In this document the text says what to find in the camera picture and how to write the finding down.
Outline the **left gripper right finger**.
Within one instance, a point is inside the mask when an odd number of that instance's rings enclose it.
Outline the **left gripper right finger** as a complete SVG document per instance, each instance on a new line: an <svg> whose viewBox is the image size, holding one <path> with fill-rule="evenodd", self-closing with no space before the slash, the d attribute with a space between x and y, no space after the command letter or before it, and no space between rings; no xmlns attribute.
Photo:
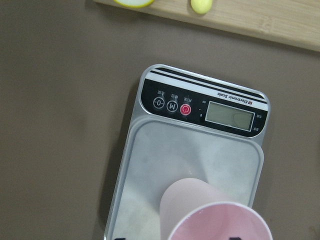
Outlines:
<svg viewBox="0 0 320 240"><path fill-rule="evenodd" d="M229 240L242 240L240 237L230 237Z"/></svg>

